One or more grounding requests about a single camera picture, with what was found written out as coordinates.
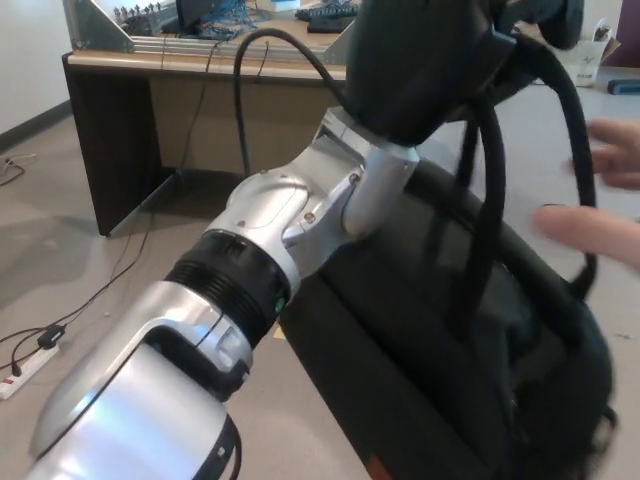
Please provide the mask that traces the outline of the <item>person's bare hand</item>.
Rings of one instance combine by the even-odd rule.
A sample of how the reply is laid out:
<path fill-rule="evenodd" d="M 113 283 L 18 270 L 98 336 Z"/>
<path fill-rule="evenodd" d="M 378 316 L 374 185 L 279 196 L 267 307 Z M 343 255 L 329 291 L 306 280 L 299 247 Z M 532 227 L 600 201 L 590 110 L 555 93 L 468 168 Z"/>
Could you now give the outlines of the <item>person's bare hand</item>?
<path fill-rule="evenodd" d="M 589 136 L 594 173 L 612 188 L 639 189 L 639 122 L 593 119 Z M 602 255 L 639 270 L 639 222 L 602 209 L 548 204 L 533 213 L 535 227 L 548 239 L 577 251 Z"/>

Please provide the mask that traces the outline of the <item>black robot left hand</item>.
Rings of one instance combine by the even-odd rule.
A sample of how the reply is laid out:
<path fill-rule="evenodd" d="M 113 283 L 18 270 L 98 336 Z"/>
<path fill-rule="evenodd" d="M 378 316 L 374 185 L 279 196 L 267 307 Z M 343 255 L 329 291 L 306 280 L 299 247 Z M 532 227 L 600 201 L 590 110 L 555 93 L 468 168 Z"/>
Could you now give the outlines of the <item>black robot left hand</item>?
<path fill-rule="evenodd" d="M 518 23 L 569 50 L 583 19 L 581 1 L 365 1 L 352 28 L 346 109 L 373 134 L 418 145 L 466 117 L 477 95 L 499 104 L 533 81 L 520 63 Z"/>

